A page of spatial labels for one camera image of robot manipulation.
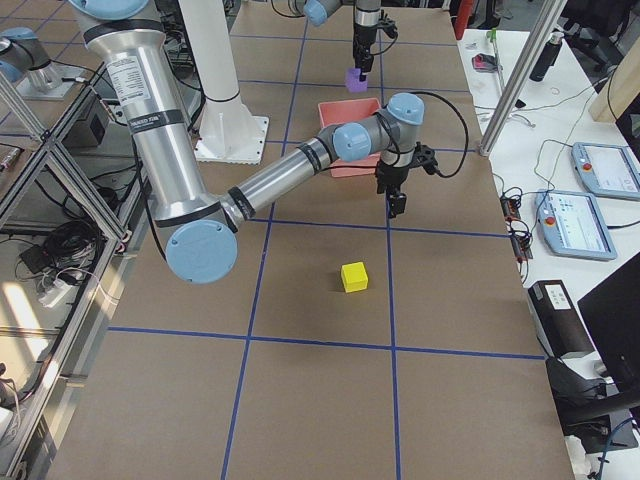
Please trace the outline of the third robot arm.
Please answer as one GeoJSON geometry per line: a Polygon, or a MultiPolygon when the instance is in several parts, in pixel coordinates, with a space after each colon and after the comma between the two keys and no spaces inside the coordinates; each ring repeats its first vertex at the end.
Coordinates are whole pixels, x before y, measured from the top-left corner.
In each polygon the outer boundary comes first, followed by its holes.
{"type": "Polygon", "coordinates": [[[25,77],[39,92],[48,92],[62,85],[62,76],[50,55],[35,32],[27,27],[13,27],[1,32],[1,72],[11,82],[25,77]]]}

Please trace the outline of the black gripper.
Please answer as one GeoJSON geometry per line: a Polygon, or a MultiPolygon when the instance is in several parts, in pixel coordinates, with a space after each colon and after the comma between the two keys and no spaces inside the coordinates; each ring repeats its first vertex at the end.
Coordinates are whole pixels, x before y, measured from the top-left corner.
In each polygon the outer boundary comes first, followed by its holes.
{"type": "Polygon", "coordinates": [[[427,145],[417,143],[411,152],[409,164],[406,166],[391,166],[379,160],[375,168],[376,191],[385,194],[388,199],[388,217],[396,218],[405,213],[407,196],[401,191],[407,180],[409,171],[421,167],[429,175],[439,171],[436,154],[427,145]]]}
{"type": "Polygon", "coordinates": [[[353,24],[353,58],[354,66],[360,72],[359,80],[367,81],[367,75],[371,71],[374,57],[384,53],[381,50],[377,53],[371,52],[372,45],[377,40],[378,31],[382,30],[392,42],[398,38],[396,22],[391,19],[382,19],[375,26],[364,26],[358,23],[353,24]]]}

